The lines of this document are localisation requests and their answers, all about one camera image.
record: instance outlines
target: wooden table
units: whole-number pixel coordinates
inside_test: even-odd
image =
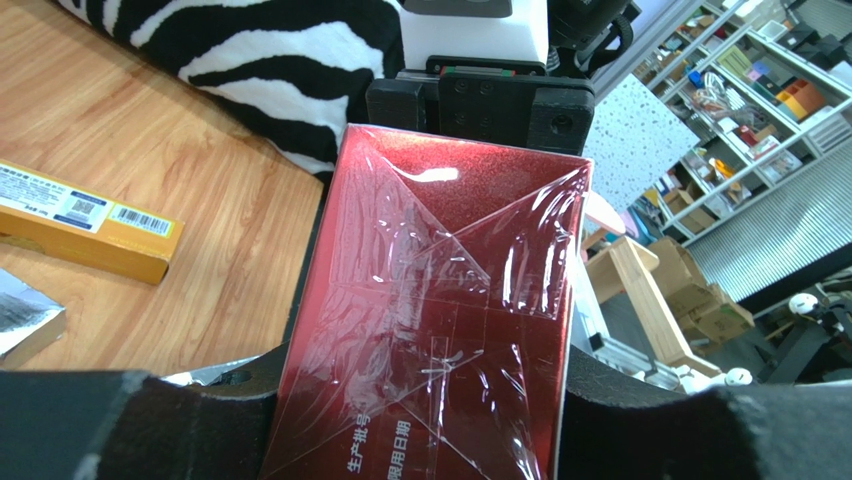
[[[184,371],[284,332],[321,185],[47,0],[0,0],[0,157],[186,222],[158,287],[0,245],[68,309],[25,369]]]

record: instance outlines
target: black mount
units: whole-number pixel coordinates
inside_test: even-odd
[[[588,80],[546,77],[528,62],[432,57],[427,65],[440,73],[403,71],[370,85],[370,123],[582,155],[595,107]]]

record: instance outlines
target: plastic wrap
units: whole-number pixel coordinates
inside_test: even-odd
[[[716,73],[705,73],[702,77],[704,88],[696,90],[692,94],[692,104],[699,110],[704,111],[713,120],[721,120],[731,117],[742,125],[748,125],[757,130],[766,125],[766,119],[758,109],[751,105],[743,105],[739,94],[734,95],[725,87],[725,83]]]
[[[552,478],[590,175],[350,126],[260,478]]]

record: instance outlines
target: zebra print cushion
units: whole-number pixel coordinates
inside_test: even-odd
[[[396,0],[57,0],[209,92],[293,163],[331,171],[374,78],[402,68]]]

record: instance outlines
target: screw hole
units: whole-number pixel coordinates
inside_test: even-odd
[[[571,131],[573,122],[568,115],[557,115],[550,124],[550,129],[557,135],[565,135]]]

